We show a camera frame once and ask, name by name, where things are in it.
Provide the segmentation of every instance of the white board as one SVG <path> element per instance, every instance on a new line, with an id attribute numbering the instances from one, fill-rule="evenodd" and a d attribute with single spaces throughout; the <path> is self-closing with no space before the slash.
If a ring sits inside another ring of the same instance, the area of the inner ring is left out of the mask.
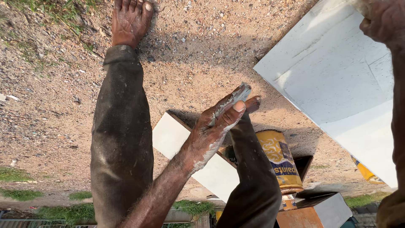
<path id="1" fill-rule="evenodd" d="M 172 159 L 188 138 L 190 131 L 165 112 L 152 131 L 152 144 L 168 159 Z M 237 170 L 219 154 L 191 177 L 218 196 L 225 203 L 239 184 Z"/>
<path id="2" fill-rule="evenodd" d="M 390 187 L 392 63 L 359 29 L 363 16 L 319 1 L 254 67 L 269 84 Z"/>

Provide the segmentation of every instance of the dark trousers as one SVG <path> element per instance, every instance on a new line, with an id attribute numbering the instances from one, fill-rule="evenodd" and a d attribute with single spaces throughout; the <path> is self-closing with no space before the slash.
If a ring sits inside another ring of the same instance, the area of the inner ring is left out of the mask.
<path id="1" fill-rule="evenodd" d="M 143 70 L 129 46 L 111 47 L 92 128 L 91 179 L 99 228 L 122 221 L 152 183 L 153 149 Z M 240 184 L 217 227 L 273 227 L 281 203 L 278 181 L 248 114 L 230 131 Z"/>

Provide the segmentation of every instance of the person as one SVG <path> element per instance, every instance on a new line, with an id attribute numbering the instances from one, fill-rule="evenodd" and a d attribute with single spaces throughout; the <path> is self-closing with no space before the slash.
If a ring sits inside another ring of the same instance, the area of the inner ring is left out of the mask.
<path id="1" fill-rule="evenodd" d="M 391 130 L 398 189 L 381 201 L 376 223 L 379 228 L 405 227 L 405 1 L 374 1 L 370 19 L 364 19 L 360 29 L 390 49 L 394 73 Z"/>
<path id="2" fill-rule="evenodd" d="M 104 60 L 107 75 L 92 127 L 91 189 L 98 227 L 162 227 L 186 181 L 216 153 L 229 130 L 240 184 L 217 227 L 272 227 L 281 192 L 249 118 L 259 108 L 260 96 L 237 101 L 213 119 L 231 93 L 204 111 L 180 151 L 152 179 L 152 127 L 143 70 L 134 52 L 152 15 L 150 2 L 115 0 L 112 47 Z"/>

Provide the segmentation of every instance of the bare foot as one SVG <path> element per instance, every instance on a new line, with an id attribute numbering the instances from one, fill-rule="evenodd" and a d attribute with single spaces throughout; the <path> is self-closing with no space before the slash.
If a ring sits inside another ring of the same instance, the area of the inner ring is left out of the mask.
<path id="1" fill-rule="evenodd" d="M 260 96 L 254 96 L 245 102 L 247 113 L 252 113 L 260 107 Z"/>
<path id="2" fill-rule="evenodd" d="M 149 29 L 153 5 L 145 0 L 115 0 L 113 12 L 113 46 L 136 48 Z"/>

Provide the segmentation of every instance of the dirt ground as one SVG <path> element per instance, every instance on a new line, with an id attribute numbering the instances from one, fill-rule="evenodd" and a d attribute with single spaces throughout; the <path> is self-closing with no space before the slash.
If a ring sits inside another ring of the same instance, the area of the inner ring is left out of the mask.
<path id="1" fill-rule="evenodd" d="M 306 188 L 325 185 L 344 196 L 390 190 L 386 185 L 366 183 L 349 154 L 252 69 L 316 1 L 153 3 L 156 12 L 151 28 L 136 50 L 145 73 L 152 127 L 167 110 L 192 127 L 202 111 L 247 82 L 252 96 L 262 96 L 260 109 L 251 114 L 254 129 L 282 131 L 294 157 L 315 155 L 313 164 L 327 167 L 310 169 Z M 0 187 L 46 193 L 43 200 L 31 204 L 53 205 L 59 199 L 57 204 L 66 205 L 69 193 L 90 190 L 90 131 L 106 75 L 102 62 L 111 46 L 112 9 L 112 1 L 103 2 L 93 16 L 82 9 L 85 29 L 81 38 L 94 45 L 99 58 L 78 45 L 65 25 L 51 25 L 47 16 L 28 8 L 20 11 L 0 4 L 5 34 L 0 42 L 0 93 L 18 98 L 0 101 L 0 165 L 9 166 L 12 159 L 18 159 L 16 167 L 37 181 L 1 182 Z M 26 62 L 17 45 L 21 41 L 35 46 L 37 59 L 57 63 L 42 69 Z M 168 159 L 156 150 L 154 157 L 155 178 Z M 191 178 L 178 199 L 201 200 L 210 194 Z M 2 200 L 1 205 L 10 204 Z"/>

